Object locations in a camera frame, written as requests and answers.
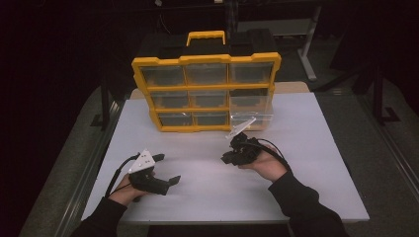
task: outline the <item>person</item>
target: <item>person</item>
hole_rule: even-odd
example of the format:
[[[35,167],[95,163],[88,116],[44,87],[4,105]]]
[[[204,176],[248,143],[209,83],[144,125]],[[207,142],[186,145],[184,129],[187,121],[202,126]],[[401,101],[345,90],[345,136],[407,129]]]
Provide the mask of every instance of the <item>person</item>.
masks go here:
[[[268,190],[280,205],[283,214],[290,218],[294,236],[349,236],[340,216],[318,201],[318,192],[304,186],[268,152],[262,151],[254,162],[238,168],[254,170],[262,178],[273,183]],[[136,197],[147,195],[147,192],[136,190],[128,184],[129,180],[125,175],[116,188],[118,191],[112,193],[109,198],[103,197],[92,215],[83,220],[71,236],[117,236],[117,226],[127,206]]]

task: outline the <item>dark background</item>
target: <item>dark background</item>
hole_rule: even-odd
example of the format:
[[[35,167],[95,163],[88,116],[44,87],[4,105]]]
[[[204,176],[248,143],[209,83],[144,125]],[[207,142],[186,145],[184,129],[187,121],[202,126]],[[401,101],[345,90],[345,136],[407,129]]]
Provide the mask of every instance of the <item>dark background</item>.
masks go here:
[[[281,16],[311,14],[307,8],[273,9],[254,2],[240,11],[240,20],[275,19],[280,11]],[[171,34],[225,30],[225,13],[222,7],[172,9],[160,20],[151,0],[9,0],[0,9],[0,224],[2,236],[16,236],[101,80],[107,78],[113,97],[123,100],[135,87],[130,63],[145,34],[168,33],[166,28]],[[349,70],[366,58],[379,61],[417,112],[416,9],[415,1],[343,1],[323,8],[316,35],[343,37],[333,62],[337,69]]]

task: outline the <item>storage organizer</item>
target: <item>storage organizer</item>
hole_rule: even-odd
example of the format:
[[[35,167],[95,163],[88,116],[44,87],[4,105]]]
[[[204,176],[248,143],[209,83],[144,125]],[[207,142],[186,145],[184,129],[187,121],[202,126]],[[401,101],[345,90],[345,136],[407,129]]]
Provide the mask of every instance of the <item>storage organizer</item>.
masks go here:
[[[273,119],[280,68],[269,30],[147,35],[132,62],[134,80],[160,131],[265,129]]]

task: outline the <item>black long-sleeve shirt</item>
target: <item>black long-sleeve shirt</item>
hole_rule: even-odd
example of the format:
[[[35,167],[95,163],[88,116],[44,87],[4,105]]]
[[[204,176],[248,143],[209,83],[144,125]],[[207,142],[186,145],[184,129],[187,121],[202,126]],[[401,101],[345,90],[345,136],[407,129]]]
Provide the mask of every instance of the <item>black long-sleeve shirt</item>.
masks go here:
[[[318,192],[304,186],[292,173],[285,173],[269,191],[290,218],[296,237],[348,237],[339,215],[318,202]],[[73,237],[115,237],[126,206],[102,198],[96,210],[82,221]]]

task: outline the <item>white table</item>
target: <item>white table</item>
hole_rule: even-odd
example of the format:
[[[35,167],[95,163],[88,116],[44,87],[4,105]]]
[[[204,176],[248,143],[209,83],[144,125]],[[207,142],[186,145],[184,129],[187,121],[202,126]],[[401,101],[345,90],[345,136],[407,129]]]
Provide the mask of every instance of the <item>white table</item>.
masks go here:
[[[274,119],[268,129],[245,133],[274,142],[294,175],[316,189],[320,202],[343,221],[368,220],[314,94],[276,94],[273,104]],[[268,191],[270,182],[220,160],[231,149],[225,135],[226,131],[159,132],[145,100],[126,101],[82,219],[96,208],[123,161],[147,148],[152,154],[166,155],[156,163],[156,178],[182,178],[167,196],[150,195],[132,203],[122,221],[148,225],[287,222]]]

